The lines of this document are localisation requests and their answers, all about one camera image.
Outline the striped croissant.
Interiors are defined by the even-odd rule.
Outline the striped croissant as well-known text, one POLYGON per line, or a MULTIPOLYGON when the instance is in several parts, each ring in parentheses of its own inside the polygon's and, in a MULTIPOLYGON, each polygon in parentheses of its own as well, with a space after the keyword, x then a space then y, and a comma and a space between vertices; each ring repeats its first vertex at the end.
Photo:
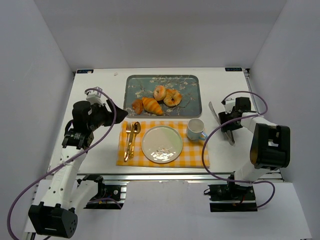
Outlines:
POLYGON ((144 109, 149 113, 155 114, 157 116, 161 116, 164 114, 162 107, 154 98, 143 97, 142 104, 144 109))

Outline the steel serving tongs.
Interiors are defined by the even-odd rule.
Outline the steel serving tongs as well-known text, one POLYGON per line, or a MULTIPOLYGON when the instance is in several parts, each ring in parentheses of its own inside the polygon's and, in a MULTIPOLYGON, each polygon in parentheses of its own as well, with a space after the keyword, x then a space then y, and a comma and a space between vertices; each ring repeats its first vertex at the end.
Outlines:
MULTIPOLYGON (((212 104, 211 101, 208 103, 208 107, 209 107, 212 115, 214 116, 215 120, 217 121, 217 123, 218 123, 219 125, 221 125, 221 121, 220 121, 220 119, 219 119, 219 116, 218 116, 218 114, 216 113, 216 111, 215 111, 215 109, 214 109, 213 104, 212 104)), ((233 136, 232 131, 227 130, 226 132, 223 132, 223 134, 224 134, 225 138, 228 140, 229 144, 230 144, 231 146, 233 146, 233 145, 235 144, 235 139, 234 139, 234 136, 233 136)))

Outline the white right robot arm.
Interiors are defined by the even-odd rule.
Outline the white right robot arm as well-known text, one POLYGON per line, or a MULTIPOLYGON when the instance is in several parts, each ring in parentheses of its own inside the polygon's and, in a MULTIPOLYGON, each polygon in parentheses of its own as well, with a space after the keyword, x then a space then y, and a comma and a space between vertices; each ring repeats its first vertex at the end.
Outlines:
POLYGON ((248 97, 227 98, 222 105, 224 111, 218 114, 218 119, 231 145, 235 144, 233 131, 246 128, 253 133, 249 161, 231 177, 237 185, 248 187, 264 174, 289 165, 291 130, 288 126, 277 125, 253 112, 248 97))

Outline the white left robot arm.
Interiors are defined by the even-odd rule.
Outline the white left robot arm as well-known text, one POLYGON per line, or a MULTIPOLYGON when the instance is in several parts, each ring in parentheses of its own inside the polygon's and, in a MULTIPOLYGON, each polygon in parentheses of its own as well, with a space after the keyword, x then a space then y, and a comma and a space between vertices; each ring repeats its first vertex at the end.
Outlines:
POLYGON ((73 105, 72 119, 64 130, 59 163, 61 168, 53 174, 50 186, 39 204, 33 204, 28 217, 38 235, 71 238, 76 231, 78 214, 93 200, 106 195, 103 177, 89 174, 76 179, 87 156, 94 131, 121 123, 128 112, 107 103, 78 101, 73 105))

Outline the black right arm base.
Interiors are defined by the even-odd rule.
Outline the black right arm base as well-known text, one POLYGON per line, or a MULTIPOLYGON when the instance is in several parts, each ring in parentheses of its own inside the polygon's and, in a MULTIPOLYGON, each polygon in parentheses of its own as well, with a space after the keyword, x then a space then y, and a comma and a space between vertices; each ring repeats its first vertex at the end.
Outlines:
POLYGON ((234 182, 211 184, 203 191, 209 196, 212 213, 257 212, 257 203, 252 186, 240 186, 234 182))

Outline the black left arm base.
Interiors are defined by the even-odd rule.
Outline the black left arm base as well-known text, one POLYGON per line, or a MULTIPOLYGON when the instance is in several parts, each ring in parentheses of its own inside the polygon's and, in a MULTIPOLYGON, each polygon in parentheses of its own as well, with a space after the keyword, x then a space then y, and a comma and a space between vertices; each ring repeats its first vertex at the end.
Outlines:
POLYGON ((77 187, 81 186, 82 182, 88 183, 89 181, 97 183, 97 191, 86 204, 85 209, 119 210, 120 207, 123 207, 125 201, 124 185, 105 182, 101 175, 87 174, 76 180, 77 187))

